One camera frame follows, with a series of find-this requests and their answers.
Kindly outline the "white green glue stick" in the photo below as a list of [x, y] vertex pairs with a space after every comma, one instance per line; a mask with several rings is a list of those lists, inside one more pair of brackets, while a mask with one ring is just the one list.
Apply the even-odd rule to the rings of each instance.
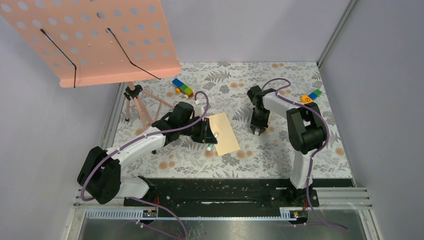
[[207, 147], [206, 147], [207, 151], [210, 152], [212, 150], [213, 146], [218, 143], [218, 137], [219, 137], [219, 133], [215, 132], [213, 134], [213, 138], [207, 143]]

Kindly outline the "cream envelope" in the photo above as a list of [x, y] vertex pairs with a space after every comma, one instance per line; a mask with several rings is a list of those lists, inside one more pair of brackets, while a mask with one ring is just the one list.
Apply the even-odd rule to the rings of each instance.
[[208, 116], [213, 134], [217, 133], [215, 149], [218, 156], [239, 151], [240, 145], [225, 112]]

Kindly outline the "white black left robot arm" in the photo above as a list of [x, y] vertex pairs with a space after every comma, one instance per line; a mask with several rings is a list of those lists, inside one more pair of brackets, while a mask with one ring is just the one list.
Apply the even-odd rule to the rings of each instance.
[[84, 201], [96, 200], [101, 205], [115, 197], [136, 198], [144, 206], [152, 204], [155, 192], [149, 184], [140, 176], [123, 176], [123, 170], [143, 155], [165, 147], [180, 136], [188, 136], [196, 143], [217, 144], [210, 120], [194, 113], [193, 105], [179, 102], [171, 112], [122, 146], [92, 148], [76, 179], [91, 197], [81, 198]]

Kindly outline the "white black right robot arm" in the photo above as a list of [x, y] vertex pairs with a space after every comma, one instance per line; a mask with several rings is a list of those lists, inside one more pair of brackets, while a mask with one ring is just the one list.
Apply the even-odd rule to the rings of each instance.
[[282, 97], [273, 88], [262, 90], [258, 85], [247, 91], [253, 104], [250, 129], [261, 135], [269, 127], [270, 113], [286, 119], [288, 140], [295, 150], [290, 185], [286, 198], [293, 206], [301, 205], [311, 192], [311, 158], [328, 141], [328, 126], [314, 102], [301, 104]]

